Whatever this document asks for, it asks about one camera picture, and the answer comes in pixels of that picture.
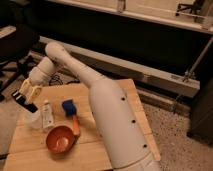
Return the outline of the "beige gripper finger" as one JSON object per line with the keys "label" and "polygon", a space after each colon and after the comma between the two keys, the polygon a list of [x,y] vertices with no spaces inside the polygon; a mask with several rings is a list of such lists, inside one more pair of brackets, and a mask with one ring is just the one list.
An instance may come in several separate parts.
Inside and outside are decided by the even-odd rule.
{"label": "beige gripper finger", "polygon": [[34,102],[34,100],[37,98],[37,96],[39,95],[39,92],[37,90],[33,91],[28,98],[26,99],[26,104],[32,104]]}
{"label": "beige gripper finger", "polygon": [[26,97],[27,92],[28,92],[28,86],[27,85],[22,85],[20,89],[18,90],[19,94],[22,95],[23,97]]}

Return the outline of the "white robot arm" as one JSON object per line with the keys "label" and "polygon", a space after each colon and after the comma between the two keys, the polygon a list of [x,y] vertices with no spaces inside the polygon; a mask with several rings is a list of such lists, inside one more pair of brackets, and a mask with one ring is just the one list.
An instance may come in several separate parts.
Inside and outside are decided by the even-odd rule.
{"label": "white robot arm", "polygon": [[46,56],[35,66],[14,95],[31,105],[60,66],[66,67],[89,89],[93,118],[114,171],[161,171],[122,87],[71,56],[57,42],[45,47]]}

